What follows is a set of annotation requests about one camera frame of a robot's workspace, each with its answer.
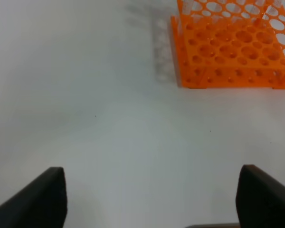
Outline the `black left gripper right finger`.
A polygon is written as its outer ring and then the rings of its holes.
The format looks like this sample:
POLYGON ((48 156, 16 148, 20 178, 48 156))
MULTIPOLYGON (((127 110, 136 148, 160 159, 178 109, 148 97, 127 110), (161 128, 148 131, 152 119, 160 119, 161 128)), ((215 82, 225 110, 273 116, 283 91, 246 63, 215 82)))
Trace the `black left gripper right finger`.
POLYGON ((285 186, 257 166, 243 165, 236 209, 242 228, 285 228, 285 186))

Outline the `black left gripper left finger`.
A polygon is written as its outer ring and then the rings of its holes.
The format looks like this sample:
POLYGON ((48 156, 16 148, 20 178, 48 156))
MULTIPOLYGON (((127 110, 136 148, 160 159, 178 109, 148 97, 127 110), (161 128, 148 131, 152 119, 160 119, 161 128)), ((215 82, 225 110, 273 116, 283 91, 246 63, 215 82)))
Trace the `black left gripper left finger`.
POLYGON ((50 167, 0 205, 0 228, 62 228, 67 187, 62 167, 50 167))

